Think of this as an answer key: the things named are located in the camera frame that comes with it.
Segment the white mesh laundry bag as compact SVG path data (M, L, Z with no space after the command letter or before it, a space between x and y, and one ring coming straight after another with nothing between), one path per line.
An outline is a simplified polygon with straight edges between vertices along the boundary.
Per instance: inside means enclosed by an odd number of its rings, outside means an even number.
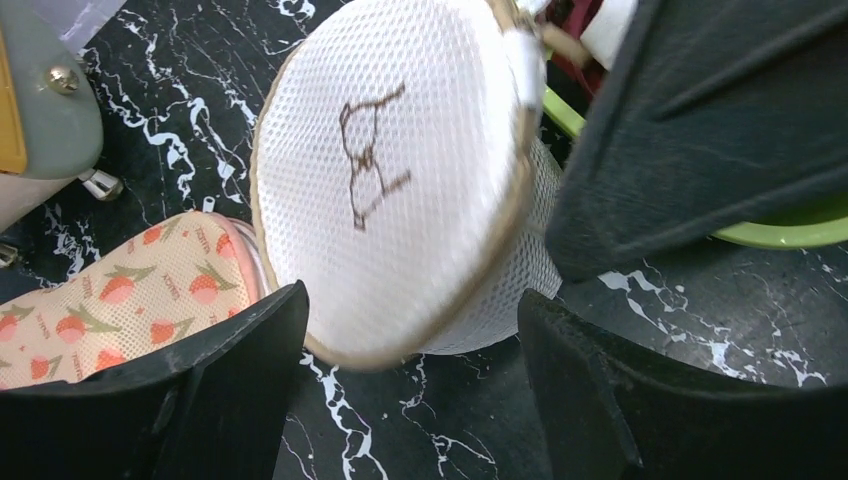
M311 354L359 371L463 354L516 333L526 290L556 295L544 70L513 1L351 1L288 56L251 201L270 282L308 290Z

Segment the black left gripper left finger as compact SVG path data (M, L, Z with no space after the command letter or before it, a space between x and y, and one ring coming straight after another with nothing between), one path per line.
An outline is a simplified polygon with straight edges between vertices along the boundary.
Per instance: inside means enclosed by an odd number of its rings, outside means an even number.
M298 383L306 286L77 382L1 395L5 479L269 479Z

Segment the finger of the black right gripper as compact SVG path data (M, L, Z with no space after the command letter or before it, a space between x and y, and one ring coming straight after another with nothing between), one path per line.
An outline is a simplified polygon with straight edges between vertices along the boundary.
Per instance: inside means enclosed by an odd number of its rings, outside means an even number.
M639 1L546 246L583 280L847 192L843 1Z

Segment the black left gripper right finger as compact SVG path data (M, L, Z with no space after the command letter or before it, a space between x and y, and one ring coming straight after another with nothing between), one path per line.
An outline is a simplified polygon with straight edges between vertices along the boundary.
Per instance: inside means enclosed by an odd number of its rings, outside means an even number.
M843 479L847 389L750 382L527 290L517 323L557 479Z

